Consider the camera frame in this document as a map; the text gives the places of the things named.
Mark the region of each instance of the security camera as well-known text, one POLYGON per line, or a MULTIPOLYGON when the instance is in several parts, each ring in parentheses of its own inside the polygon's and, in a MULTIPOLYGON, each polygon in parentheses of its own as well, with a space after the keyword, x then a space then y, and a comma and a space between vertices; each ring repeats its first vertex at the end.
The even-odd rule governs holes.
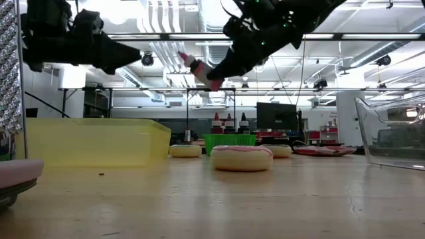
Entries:
POLYGON ((378 66, 388 66, 389 64, 391 64, 391 57, 389 55, 386 55, 378 59, 376 64, 378 66))
POLYGON ((151 65, 153 65, 152 52, 145 52, 145 54, 143 55, 143 58, 141 59, 141 63, 144 66, 151 66, 151 65))

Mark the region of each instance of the bottle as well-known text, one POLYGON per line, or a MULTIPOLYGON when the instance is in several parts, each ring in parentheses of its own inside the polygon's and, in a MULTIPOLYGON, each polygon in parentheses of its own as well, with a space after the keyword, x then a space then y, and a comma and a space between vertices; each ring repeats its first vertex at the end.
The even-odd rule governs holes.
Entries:
POLYGON ((227 120, 224 123, 224 134, 235 134, 234 121, 230 114, 227 115, 227 120))
POLYGON ((239 134, 251 134, 250 132, 250 122, 246 120, 245 113, 242 113, 242 119, 239 121, 239 134))
POLYGON ((217 112, 215 113, 214 120, 212 121, 211 133, 223 134, 222 122, 217 112))
POLYGON ((191 73, 202 83, 205 84, 212 91, 218 91, 224 79, 209 80, 207 74, 213 69, 202 60, 197 60, 192 55, 179 52, 180 57, 184 60, 185 66, 191 69, 191 73))

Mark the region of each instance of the yellow plastic bin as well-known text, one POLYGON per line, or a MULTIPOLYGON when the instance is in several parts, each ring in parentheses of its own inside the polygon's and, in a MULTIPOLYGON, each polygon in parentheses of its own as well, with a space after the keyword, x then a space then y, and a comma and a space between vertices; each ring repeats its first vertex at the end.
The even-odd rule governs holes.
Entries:
MULTIPOLYGON (((29 157, 47 167, 144 167, 168 156, 171 130, 150 119, 27 118, 29 157)), ((23 134, 17 158, 24 158, 23 134)))

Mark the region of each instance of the pink object held by gripper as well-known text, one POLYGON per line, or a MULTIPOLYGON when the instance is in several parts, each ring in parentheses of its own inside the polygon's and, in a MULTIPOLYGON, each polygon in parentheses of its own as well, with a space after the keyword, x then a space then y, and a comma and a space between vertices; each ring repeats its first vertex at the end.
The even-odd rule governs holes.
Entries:
POLYGON ((212 91, 217 91, 221 84, 224 82, 224 79, 216 79, 216 80, 209 80, 207 78, 207 74, 213 69, 211 66, 209 66, 207 63, 197 60, 192 55, 187 55, 183 52, 179 52, 180 57, 184 60, 185 66, 191 68, 191 73, 202 83, 205 84, 208 88, 210 88, 212 91), (197 65, 195 65, 196 68, 191 67, 192 63, 196 62, 197 65))

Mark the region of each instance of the computer monitor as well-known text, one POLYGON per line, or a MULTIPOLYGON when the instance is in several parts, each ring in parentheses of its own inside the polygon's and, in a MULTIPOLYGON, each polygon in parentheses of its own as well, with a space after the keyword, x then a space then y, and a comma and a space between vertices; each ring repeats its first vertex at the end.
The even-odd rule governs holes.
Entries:
POLYGON ((299 130, 297 106, 258 102, 257 128, 299 130))

